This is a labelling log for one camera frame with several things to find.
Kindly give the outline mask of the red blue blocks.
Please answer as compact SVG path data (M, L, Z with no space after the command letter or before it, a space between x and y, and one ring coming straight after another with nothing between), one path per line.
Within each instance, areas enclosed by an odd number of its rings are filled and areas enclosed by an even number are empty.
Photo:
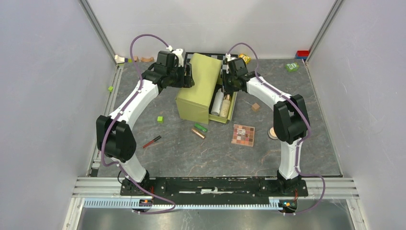
M295 58L306 60L309 54L310 54L309 50L298 50L296 51Z

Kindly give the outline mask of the yellow toy block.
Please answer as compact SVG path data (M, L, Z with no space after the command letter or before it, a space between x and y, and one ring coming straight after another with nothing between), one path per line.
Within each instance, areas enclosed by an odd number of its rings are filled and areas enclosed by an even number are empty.
M243 59L246 64L248 64L251 61L251 57L246 54L241 53L238 55L238 57Z

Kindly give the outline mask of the copper lipstick tube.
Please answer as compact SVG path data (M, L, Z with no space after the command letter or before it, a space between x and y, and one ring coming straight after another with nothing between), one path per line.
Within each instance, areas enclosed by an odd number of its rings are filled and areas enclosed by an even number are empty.
M205 139L205 135L202 134L202 133L201 133L200 131L198 131L197 129L192 128L191 131L192 131L194 134L196 134L199 138Z

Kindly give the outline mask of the white toy piece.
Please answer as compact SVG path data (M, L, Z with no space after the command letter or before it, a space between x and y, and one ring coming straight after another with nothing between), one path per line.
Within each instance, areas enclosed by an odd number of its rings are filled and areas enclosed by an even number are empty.
M114 61L116 62L116 64L123 64L126 62L126 58L121 57L119 55L115 55L114 56Z

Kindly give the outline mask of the wooden arch block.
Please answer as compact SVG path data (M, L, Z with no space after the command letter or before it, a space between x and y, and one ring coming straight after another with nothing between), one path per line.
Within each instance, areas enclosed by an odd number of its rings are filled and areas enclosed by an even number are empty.
M154 57L141 57L141 62L154 62Z

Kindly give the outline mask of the red black pencil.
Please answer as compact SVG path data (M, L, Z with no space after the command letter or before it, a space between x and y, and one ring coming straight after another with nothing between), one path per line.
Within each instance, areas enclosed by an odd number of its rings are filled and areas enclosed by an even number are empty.
M161 138L162 138L161 135L155 137L153 140L151 140L151 141L149 141L147 144L145 144L145 145L143 146L143 148L145 149L146 147L150 146L151 144L155 143L156 141L158 141L158 140L161 139Z

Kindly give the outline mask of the green tube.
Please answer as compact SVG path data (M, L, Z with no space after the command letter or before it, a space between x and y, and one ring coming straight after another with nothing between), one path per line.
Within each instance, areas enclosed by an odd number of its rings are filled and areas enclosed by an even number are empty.
M195 123L195 124L194 124L194 127L195 127L196 129L198 129L198 130L204 132L204 133L206 133L206 132L208 131L207 128L203 127L202 125L200 125L200 124L198 124L198 123Z

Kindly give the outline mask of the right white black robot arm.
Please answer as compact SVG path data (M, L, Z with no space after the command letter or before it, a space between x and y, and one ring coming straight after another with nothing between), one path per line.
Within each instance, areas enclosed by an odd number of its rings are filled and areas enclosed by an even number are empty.
M277 191L290 195L301 181L302 142L310 128L304 98L284 93L268 83L256 71L249 71L240 57L226 55L222 81L226 92L243 91L265 103L273 111L273 129L281 142L281 163L277 170Z

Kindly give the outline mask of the eyeshadow palette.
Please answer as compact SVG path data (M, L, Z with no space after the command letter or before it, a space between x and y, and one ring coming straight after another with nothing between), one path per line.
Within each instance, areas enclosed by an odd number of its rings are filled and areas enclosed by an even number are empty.
M232 144L253 147L255 140L255 127L245 125L233 125Z

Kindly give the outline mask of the small green cube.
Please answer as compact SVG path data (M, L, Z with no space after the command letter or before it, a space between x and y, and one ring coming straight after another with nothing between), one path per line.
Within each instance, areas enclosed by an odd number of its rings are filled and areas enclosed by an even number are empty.
M157 122L158 123L163 123L164 122L164 117L163 116L158 116L157 117Z

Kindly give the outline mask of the black white checkerboard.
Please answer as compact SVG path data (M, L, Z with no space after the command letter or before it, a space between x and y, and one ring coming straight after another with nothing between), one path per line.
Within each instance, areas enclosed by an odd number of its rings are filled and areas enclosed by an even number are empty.
M183 68L182 74L191 75L195 81L221 81L227 74L227 57L226 54L187 52Z

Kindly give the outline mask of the green makeup organizer box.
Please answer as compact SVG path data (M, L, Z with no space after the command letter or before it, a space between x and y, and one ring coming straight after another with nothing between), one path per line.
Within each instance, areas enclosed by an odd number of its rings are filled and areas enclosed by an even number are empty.
M181 88L176 97L178 113L181 119L208 124L210 121L228 123L231 121L237 93L231 94L230 109L226 117L211 114L214 98L219 89L223 89L223 75L227 65L225 54L187 52L185 64L191 64L194 86Z

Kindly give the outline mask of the green number block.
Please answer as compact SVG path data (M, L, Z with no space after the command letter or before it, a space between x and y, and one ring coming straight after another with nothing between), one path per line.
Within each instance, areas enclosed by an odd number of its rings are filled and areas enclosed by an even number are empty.
M297 71L299 69L299 64L297 62L293 62L293 63L288 63L285 65L285 68L288 72L294 72Z

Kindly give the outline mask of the white bottle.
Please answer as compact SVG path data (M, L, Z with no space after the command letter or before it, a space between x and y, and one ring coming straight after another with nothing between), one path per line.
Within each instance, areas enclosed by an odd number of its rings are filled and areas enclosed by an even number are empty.
M222 107L222 101L223 101L223 96L224 93L222 92L221 89L219 89L214 97L212 109L211 109L211 114L215 116L219 116L221 107Z

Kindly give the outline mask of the beige foundation bottle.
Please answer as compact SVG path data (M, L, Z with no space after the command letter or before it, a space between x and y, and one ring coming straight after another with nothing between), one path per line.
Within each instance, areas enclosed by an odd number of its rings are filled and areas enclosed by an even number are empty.
M223 118L228 118L229 110L231 106L231 96L227 94L222 101L219 116Z

